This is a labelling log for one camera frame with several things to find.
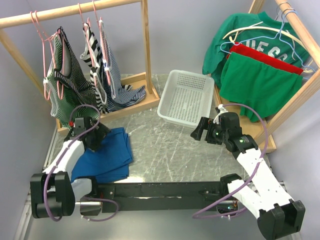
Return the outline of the blue cloth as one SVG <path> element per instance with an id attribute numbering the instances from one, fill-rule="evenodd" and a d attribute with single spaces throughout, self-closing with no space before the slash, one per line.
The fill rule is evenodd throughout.
<path id="1" fill-rule="evenodd" d="M 71 181 L 95 177 L 99 184 L 126 179 L 133 162 L 130 137 L 123 127 L 113 128 L 96 152 L 87 149 L 75 164 Z"/>

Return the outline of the green striped tank top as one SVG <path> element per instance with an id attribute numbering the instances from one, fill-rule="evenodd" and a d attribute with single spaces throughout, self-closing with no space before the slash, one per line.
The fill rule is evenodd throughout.
<path id="1" fill-rule="evenodd" d="M 70 128 L 69 121 L 79 117 L 91 117 L 98 119 L 99 114 L 91 107 L 81 107 L 75 112 L 74 108 L 79 105 L 87 104 L 98 109 L 95 93 L 89 80 L 85 78 L 80 63 L 75 56 L 67 35 L 62 27 L 62 40 L 64 46 L 65 59 L 63 61 L 65 73 L 61 74 L 62 82 L 66 87 L 64 89 L 64 97 L 60 100 L 57 97 L 50 98 L 52 117 L 59 120 L 64 128 Z"/>

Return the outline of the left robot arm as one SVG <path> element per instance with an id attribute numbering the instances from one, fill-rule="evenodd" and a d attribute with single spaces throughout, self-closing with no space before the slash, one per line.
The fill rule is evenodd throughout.
<path id="1" fill-rule="evenodd" d="M 72 179 L 72 171 L 85 151 L 96 152 L 111 133 L 104 124 L 91 117 L 78 117 L 63 140 L 62 149 L 52 163 L 30 179 L 31 213 L 35 219 L 51 218 L 57 222 L 73 214 L 76 202 L 96 200 L 100 188 L 95 176 Z"/>

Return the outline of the pink hanger with blue top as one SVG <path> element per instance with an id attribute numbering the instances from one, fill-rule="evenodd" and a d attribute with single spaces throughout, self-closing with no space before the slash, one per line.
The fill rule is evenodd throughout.
<path id="1" fill-rule="evenodd" d="M 107 83 L 109 86 L 111 86 L 111 61 L 109 60 L 109 55 L 108 55 L 108 41 L 104 29 L 104 22 L 102 18 L 98 18 L 97 14 L 97 9 L 95 5 L 95 1 L 92 1 L 93 5 L 93 10 L 95 13 L 95 18 L 96 22 L 98 24 L 98 29 L 99 29 L 99 36 L 100 36 L 100 46 L 101 46 L 101 51 L 102 51 L 102 63 L 103 63 L 103 69 L 107 78 Z"/>

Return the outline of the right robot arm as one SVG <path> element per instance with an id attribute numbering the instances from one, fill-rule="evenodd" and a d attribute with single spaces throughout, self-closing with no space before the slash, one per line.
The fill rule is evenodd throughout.
<path id="1" fill-rule="evenodd" d="M 304 204 L 294 200 L 278 182 L 255 140 L 243 134 L 238 115 L 220 112 L 215 119 L 201 117 L 190 136 L 199 141 L 203 131 L 207 131 L 207 143 L 225 145 L 249 178 L 244 181 L 237 174 L 221 177 L 220 199 L 196 212 L 193 218 L 204 219 L 205 211 L 233 197 L 256 218 L 260 233 L 266 240 L 298 233 L 306 212 Z"/>

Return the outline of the blue white striped tank top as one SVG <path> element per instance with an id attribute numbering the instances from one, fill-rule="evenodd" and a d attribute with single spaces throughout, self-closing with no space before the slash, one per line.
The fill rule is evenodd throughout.
<path id="1" fill-rule="evenodd" d="M 109 112 L 115 112 L 140 103 L 146 97 L 146 86 L 142 85 L 137 89 L 134 89 L 129 84 L 122 85 L 121 73 L 110 44 L 108 43 L 108 38 L 107 45 L 108 58 L 111 62 L 111 86 L 108 85 L 108 81 L 105 84 L 105 91 L 107 93 L 107 110 Z"/>

